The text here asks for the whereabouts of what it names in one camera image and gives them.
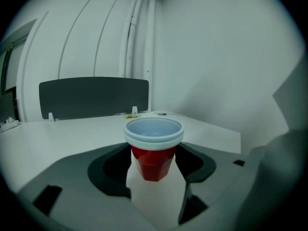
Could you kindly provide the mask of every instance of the red plastic cup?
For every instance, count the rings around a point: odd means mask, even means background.
[[[138,118],[129,121],[124,128],[138,171],[149,181],[160,181],[168,174],[183,135],[184,128],[180,122],[160,117]]]

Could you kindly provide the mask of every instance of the white table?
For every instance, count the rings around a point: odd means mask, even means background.
[[[142,116],[158,116],[143,113]],[[240,133],[182,115],[167,115],[184,125],[183,142],[226,152],[241,152]],[[69,155],[125,142],[123,115],[23,123],[0,134],[0,169],[17,193],[54,162]]]

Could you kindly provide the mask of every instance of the white bracket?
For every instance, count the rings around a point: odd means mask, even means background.
[[[132,110],[131,110],[131,114],[132,114],[132,115],[138,114],[137,106],[133,106],[133,108],[132,108]]]
[[[51,112],[48,113],[48,119],[49,119],[49,121],[55,121],[53,114]]]

